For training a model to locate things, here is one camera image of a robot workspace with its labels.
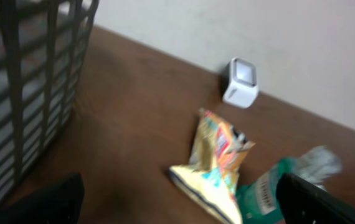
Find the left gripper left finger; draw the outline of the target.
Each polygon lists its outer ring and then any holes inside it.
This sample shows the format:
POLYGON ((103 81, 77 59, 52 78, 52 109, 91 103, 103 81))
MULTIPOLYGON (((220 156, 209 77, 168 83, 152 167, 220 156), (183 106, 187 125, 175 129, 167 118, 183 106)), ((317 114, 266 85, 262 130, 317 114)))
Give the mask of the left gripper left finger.
POLYGON ((0 210, 0 224, 76 224, 84 195, 81 174, 70 173, 0 210))

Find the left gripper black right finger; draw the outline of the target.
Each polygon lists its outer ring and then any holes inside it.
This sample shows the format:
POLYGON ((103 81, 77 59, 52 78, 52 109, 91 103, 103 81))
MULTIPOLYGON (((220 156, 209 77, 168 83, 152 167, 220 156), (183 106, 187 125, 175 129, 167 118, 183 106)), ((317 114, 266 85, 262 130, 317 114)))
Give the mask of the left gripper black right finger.
POLYGON ((292 173, 277 184, 277 202, 286 223, 355 224, 355 208, 292 173))

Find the blue mouthwash bottle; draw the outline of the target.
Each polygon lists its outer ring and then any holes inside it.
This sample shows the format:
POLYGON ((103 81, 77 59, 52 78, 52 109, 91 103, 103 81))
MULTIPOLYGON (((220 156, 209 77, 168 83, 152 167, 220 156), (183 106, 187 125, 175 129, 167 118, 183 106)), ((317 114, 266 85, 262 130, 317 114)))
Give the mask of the blue mouthwash bottle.
POLYGON ((236 190, 236 201, 245 224, 276 223, 283 219, 277 202, 278 181, 293 173, 324 189, 322 183, 342 170, 339 157, 325 146, 317 146, 300 157, 284 157, 250 185, 236 190))

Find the yellow snack bag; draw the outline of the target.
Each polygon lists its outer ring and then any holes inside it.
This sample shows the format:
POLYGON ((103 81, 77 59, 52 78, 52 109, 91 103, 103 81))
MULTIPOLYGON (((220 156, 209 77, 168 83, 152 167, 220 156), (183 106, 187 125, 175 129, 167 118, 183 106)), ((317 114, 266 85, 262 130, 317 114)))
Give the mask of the yellow snack bag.
POLYGON ((201 108, 189 162, 169 167, 169 176, 220 222, 242 223, 235 193, 239 168, 254 145, 224 118, 201 108))

